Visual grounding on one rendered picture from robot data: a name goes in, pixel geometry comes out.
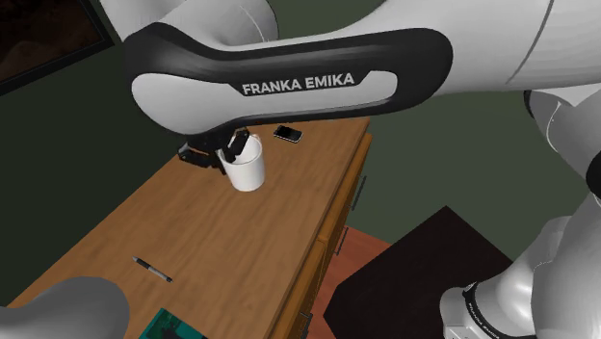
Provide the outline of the dark framed wall picture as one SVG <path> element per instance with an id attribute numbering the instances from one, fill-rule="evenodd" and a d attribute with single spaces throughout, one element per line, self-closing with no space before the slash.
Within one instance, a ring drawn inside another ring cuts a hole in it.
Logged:
<path id="1" fill-rule="evenodd" d="M 113 44 L 91 0 L 0 0 L 0 95 Z"/>

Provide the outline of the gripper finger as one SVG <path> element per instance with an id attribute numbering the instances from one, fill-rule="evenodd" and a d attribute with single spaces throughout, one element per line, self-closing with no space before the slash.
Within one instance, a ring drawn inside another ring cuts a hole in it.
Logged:
<path id="1" fill-rule="evenodd" d="M 228 163 L 233 163 L 236 157 L 239 156 L 246 146 L 247 140 L 250 136 L 248 129 L 242 129 L 235 133 L 233 140 L 225 148 L 225 160 Z"/>
<path id="2" fill-rule="evenodd" d="M 222 175 L 226 175 L 226 172 L 222 166 L 221 160 L 217 154 L 213 151 L 208 154 L 196 151 L 189 147 L 187 143 L 184 143 L 177 150 L 177 155 L 181 161 L 201 167 L 201 168 L 213 168 L 221 172 Z"/>

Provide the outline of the green book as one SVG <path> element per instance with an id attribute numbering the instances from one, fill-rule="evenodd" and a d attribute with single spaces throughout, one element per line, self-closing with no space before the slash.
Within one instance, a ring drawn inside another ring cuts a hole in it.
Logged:
<path id="1" fill-rule="evenodd" d="M 161 308 L 139 339 L 209 339 L 167 309 Z"/>

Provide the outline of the black smartphone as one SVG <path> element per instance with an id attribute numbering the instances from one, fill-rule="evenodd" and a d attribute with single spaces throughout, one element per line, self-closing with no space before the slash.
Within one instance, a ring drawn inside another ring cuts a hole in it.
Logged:
<path id="1" fill-rule="evenodd" d="M 294 129 L 285 125 L 278 125 L 273 132 L 276 138 L 282 139 L 290 143 L 298 143 L 303 133 L 300 130 Z"/>

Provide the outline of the black robot stand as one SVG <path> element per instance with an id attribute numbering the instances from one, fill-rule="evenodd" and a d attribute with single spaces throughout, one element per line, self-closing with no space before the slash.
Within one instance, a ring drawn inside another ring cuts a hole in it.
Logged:
<path id="1" fill-rule="evenodd" d="M 324 318 L 336 339 L 444 339 L 442 294 L 510 264 L 445 206 L 338 284 Z"/>

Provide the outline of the grey rounded object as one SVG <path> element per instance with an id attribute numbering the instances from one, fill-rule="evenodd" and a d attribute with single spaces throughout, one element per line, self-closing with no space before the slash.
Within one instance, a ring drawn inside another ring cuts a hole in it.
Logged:
<path id="1" fill-rule="evenodd" d="M 114 282 L 78 276 L 17 308 L 0 306 L 0 339 L 124 339 L 129 316 Z"/>

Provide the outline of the black and grey pen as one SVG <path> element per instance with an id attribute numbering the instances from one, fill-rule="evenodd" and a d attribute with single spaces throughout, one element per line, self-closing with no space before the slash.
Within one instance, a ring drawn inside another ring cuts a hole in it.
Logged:
<path id="1" fill-rule="evenodd" d="M 132 256 L 132 260 L 135 263 L 137 263 L 138 265 L 140 265 L 143 268 L 145 268 L 146 270 L 148 270 L 148 271 L 152 272 L 153 274 L 156 274 L 157 276 L 161 277 L 166 282 L 173 283 L 173 279 L 170 276 L 168 276 L 167 274 L 162 273 L 161 271 L 159 271 L 158 269 L 156 269 L 155 267 L 153 267 L 149 263 L 145 262 L 143 259 L 141 259 L 139 257 L 136 257 L 136 256 Z"/>

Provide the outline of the wooden chest of drawers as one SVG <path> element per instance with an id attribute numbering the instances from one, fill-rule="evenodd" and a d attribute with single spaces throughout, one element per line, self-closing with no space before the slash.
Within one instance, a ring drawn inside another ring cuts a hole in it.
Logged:
<path id="1" fill-rule="evenodd" d="M 216 170 L 171 159 L 7 307 L 93 276 L 127 298 L 124 339 L 139 339 L 161 308 L 209 339 L 287 339 L 330 233 L 345 221 L 367 127 L 365 118 L 302 122 L 298 143 L 257 127 L 266 179 L 250 193 Z"/>

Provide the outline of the white mug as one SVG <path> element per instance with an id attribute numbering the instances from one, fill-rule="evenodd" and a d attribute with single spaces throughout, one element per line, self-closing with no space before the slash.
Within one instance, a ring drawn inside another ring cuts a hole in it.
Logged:
<path id="1" fill-rule="evenodd" d="M 257 190 L 265 181 L 263 146 L 258 135 L 251 134 L 242 150 L 232 163 L 225 159 L 223 151 L 217 151 L 224 171 L 232 186 L 241 192 Z"/>

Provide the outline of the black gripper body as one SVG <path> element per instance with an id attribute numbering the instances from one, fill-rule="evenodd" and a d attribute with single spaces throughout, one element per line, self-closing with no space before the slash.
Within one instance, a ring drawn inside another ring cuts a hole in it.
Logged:
<path id="1" fill-rule="evenodd" d="M 229 146 L 235 133 L 242 129 L 236 129 L 232 127 L 213 129 L 201 134 L 188 136 L 186 141 L 190 147 L 200 151 L 217 151 L 218 149 L 223 149 Z"/>

